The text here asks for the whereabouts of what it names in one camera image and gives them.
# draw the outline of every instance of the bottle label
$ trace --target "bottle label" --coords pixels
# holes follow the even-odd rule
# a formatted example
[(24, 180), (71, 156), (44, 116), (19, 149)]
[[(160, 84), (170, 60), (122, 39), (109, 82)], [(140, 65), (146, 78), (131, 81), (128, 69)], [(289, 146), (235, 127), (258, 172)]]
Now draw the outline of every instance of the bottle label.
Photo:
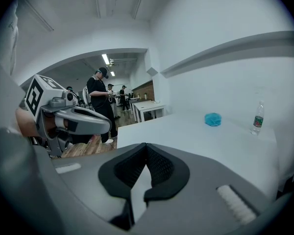
[(260, 116), (256, 116), (254, 120), (254, 125), (256, 127), (261, 127), (263, 125), (264, 118)]

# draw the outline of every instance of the ceiling light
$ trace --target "ceiling light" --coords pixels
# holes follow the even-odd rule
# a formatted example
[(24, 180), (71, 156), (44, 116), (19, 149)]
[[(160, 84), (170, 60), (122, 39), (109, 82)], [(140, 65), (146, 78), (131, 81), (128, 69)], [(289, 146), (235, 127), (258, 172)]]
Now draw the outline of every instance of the ceiling light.
[(109, 60), (108, 60), (108, 57), (107, 57), (107, 54), (102, 54), (102, 57), (103, 57), (106, 65), (110, 65)]

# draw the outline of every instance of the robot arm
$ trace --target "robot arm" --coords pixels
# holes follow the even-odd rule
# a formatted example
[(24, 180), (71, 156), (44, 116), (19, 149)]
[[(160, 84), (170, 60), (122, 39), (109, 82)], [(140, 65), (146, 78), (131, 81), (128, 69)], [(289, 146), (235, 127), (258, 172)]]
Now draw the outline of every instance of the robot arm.
[[(39, 135), (48, 141), (50, 155), (61, 156), (67, 149), (70, 135), (94, 135), (107, 133), (111, 121), (89, 109), (77, 107), (72, 92), (67, 91), (53, 79), (35, 75), (26, 94), (25, 105), (32, 114)], [(46, 118), (54, 114), (57, 126), (55, 136), (46, 129)]]

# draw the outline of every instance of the plastic water bottle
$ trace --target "plastic water bottle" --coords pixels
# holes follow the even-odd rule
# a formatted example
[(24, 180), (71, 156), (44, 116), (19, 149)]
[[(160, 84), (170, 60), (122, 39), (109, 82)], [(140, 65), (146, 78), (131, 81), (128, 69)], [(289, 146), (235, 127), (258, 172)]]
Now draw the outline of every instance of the plastic water bottle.
[(253, 135), (259, 134), (261, 126), (263, 125), (264, 116), (265, 116), (264, 102), (261, 100), (261, 101), (259, 101), (258, 109), (257, 109), (256, 116), (254, 119), (254, 124), (250, 130), (250, 132)]

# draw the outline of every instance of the black cap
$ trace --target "black cap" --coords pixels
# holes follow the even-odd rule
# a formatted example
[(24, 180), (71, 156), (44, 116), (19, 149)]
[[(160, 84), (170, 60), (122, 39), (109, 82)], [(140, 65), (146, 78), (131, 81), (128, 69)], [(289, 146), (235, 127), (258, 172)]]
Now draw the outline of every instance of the black cap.
[(108, 71), (107, 71), (107, 69), (105, 67), (100, 67), (98, 69), (98, 71), (100, 71), (102, 73), (103, 77), (105, 77), (105, 78), (109, 77), (109, 76), (107, 76)]

